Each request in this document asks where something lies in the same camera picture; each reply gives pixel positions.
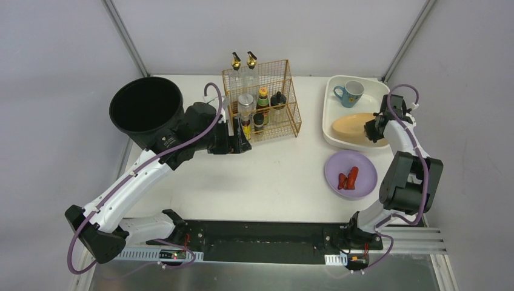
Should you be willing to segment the small yellow label bottle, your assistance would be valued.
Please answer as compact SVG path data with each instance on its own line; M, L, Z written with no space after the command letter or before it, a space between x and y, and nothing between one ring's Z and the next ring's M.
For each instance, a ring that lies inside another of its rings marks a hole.
M250 120L242 120L241 121L241 125L242 125L242 131L243 131L246 139L248 141L251 140L251 137L252 137L252 134L251 134L252 124L251 124L251 121Z

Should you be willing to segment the yellow plate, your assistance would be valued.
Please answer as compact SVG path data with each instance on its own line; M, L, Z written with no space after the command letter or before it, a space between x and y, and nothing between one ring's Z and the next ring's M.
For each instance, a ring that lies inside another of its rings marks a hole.
M329 133L339 141L365 147L384 147L389 143L386 139L380 139L374 143L365 136L364 124L374 119L372 113L357 113L342 116L332 123Z

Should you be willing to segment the small black cap jar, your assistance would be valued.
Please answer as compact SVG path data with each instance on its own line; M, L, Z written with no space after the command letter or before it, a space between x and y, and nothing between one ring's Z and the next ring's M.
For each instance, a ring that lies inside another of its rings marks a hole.
M264 130L264 115L262 113L256 113L253 116L253 132L259 135Z

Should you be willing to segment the yellow cap green bottle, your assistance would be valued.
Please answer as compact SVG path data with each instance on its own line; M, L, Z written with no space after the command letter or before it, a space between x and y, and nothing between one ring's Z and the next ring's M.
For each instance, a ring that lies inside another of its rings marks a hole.
M261 87L258 90L258 99L256 104L256 112L261 113L264 117L264 124L269 123L270 113L270 102L269 102L269 90L266 87Z

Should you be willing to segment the silver lid spice jar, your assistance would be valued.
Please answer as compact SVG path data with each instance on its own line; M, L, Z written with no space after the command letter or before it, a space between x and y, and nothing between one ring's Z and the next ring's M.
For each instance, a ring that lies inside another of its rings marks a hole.
M238 96L237 102L242 125L247 126L251 123L250 115L253 111L254 97L249 93L243 93Z

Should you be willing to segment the blue white mug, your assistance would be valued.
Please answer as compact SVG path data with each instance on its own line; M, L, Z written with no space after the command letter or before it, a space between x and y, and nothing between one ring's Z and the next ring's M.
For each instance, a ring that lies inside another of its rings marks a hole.
M343 107L352 108L363 95L364 86L358 81L348 81L344 86L335 86L333 93Z

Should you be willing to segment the purple plate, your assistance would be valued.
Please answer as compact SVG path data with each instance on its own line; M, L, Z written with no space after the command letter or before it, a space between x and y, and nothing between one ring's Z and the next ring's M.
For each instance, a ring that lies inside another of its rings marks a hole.
M355 190L338 190L338 175L348 175L352 167L359 168ZM324 176L327 184L337 195L350 200L359 200L370 195L378 182L378 174L371 160L352 150L342 150L333 154L325 162Z

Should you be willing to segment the black lid glass jar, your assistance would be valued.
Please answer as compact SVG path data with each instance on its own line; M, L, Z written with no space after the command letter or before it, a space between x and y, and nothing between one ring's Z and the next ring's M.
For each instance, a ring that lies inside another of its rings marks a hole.
M275 125L282 123L285 119L285 104L286 104L286 102L287 102L287 98L280 91L277 91L270 98L272 122Z

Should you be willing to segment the glass bottle with brown sauce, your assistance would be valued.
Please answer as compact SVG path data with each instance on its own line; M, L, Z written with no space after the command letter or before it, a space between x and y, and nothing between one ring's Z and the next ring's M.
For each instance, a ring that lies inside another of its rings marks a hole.
M231 61L232 70L229 71L229 89L230 89L230 99L232 112L237 114L238 112L238 102L237 97L240 94L240 90L243 87L243 79L240 71L241 68L241 58L237 55L236 52L232 52L233 59Z

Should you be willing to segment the red sausage pieces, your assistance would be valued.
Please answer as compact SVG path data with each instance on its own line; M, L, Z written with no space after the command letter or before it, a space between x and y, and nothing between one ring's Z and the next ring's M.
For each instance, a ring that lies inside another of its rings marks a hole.
M355 190L359 168L352 167L348 175L340 173L338 175L338 190Z

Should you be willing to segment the glass oil bottle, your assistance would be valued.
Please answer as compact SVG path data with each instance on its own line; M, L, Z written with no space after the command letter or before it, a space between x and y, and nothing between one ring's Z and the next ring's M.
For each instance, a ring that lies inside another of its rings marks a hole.
M257 65L257 57L252 51L248 51L247 54L247 70L245 71L243 84L246 93L255 95L260 86L259 73L255 69Z

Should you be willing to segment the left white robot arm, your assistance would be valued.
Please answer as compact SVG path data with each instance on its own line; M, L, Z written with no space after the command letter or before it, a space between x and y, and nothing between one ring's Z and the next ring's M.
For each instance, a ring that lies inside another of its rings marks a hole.
M126 213L196 152L226 155L252 148L239 118L228 122L222 108L204 102L186 109L168 107L163 113L151 110L142 121L129 117L126 106L111 109L110 114L142 152L103 194L85 206L72 205L65 211L73 242L81 242L98 264L116 258L127 244L166 239L174 232L179 217L172 210L146 218L127 218Z

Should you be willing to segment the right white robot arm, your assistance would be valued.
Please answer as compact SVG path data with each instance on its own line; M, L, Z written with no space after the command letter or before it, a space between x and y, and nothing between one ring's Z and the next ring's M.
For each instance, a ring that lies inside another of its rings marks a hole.
M379 112L364 125L367 139L386 139L394 155L379 187L379 198L356 212L344 230L352 244L372 243L380 230L397 219L416 225L433 203L443 163L422 148L413 129L415 120L404 98L384 95Z

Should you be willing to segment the white rectangular basin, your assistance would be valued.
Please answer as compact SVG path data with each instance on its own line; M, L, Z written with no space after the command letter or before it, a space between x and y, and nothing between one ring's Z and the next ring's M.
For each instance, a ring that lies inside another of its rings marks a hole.
M357 81L364 86L364 94L351 108L344 107L333 89L349 81ZM373 78L336 75L328 81L325 89L322 113L322 132L325 140L332 146L359 152L375 152L389 148L386 139L377 142L365 136L364 124L373 120L374 113L380 110L382 97L390 89Z

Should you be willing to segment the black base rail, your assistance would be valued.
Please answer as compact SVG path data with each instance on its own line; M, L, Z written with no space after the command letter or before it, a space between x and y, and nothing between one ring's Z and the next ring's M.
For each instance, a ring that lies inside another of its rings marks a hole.
M209 221L188 219L165 239L201 252L203 261L271 264L324 264L340 250L382 250L376 235L368 241L345 238L345 223Z

